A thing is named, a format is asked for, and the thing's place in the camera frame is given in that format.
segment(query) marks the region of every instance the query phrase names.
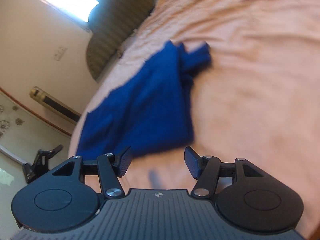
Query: bed sheet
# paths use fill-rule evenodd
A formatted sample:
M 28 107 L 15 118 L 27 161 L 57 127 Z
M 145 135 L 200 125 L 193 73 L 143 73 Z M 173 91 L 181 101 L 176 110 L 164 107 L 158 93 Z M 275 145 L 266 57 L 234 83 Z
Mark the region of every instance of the bed sheet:
M 88 104 L 70 156 L 85 113 L 167 40 L 211 47 L 213 64 L 191 94 L 192 147 L 223 162 L 244 157 L 294 189 L 304 202 L 297 230 L 310 236 L 320 221 L 320 0 L 158 0 Z M 190 190 L 195 183 L 183 148 L 136 159 L 125 177 L 126 187 Z

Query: green striped headboard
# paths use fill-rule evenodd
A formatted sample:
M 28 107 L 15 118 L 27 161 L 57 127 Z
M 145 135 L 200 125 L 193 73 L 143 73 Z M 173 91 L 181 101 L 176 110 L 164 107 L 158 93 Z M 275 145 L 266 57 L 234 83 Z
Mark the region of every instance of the green striped headboard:
M 89 15 L 93 32 L 87 48 L 87 64 L 97 79 L 122 42 L 149 15 L 155 0 L 97 0 Z

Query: wall switch plate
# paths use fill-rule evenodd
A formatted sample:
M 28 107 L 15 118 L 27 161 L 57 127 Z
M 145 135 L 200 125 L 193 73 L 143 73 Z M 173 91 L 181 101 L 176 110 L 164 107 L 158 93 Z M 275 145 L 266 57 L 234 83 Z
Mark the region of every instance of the wall switch plate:
M 62 45 L 59 46 L 59 48 L 54 52 L 53 58 L 56 61 L 60 61 L 66 51 L 67 51 L 67 48 L 65 46 L 62 46 Z

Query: wall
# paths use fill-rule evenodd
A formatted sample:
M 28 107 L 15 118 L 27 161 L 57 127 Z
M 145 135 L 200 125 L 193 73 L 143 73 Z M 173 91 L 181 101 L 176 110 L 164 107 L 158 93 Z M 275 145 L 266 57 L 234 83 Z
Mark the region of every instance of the wall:
M 0 0 L 0 87 L 60 128 L 74 125 L 28 93 L 38 86 L 82 113 L 98 89 L 85 61 L 91 34 L 40 0 Z M 55 50 L 68 48 L 60 61 Z

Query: wooden edge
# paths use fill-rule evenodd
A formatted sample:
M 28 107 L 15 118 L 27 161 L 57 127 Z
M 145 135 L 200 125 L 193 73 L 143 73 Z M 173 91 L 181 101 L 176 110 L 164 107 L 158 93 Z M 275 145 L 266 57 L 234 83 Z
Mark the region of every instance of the wooden edge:
M 319 240 L 320 239 L 320 224 L 318 228 L 314 231 L 313 235 L 309 238 L 309 240 Z
M 7 97 L 9 97 L 13 102 L 15 102 L 17 105 L 21 106 L 23 109 L 25 109 L 26 111 L 30 112 L 31 114 L 35 115 L 37 118 L 41 119 L 43 122 L 46 122 L 48 125 L 54 127 L 55 129 L 59 130 L 60 132 L 68 135 L 71 137 L 71 133 L 61 129 L 60 127 L 56 126 L 55 124 L 51 123 L 50 121 L 44 119 L 43 117 L 41 117 L 39 114 L 35 113 L 34 111 L 32 111 L 30 108 L 28 108 L 27 106 L 25 106 L 24 104 L 22 104 L 21 102 L 19 102 L 18 100 L 16 100 L 13 96 L 11 96 L 10 94 L 8 94 L 2 87 L 0 87 L 0 92 L 4 93 Z

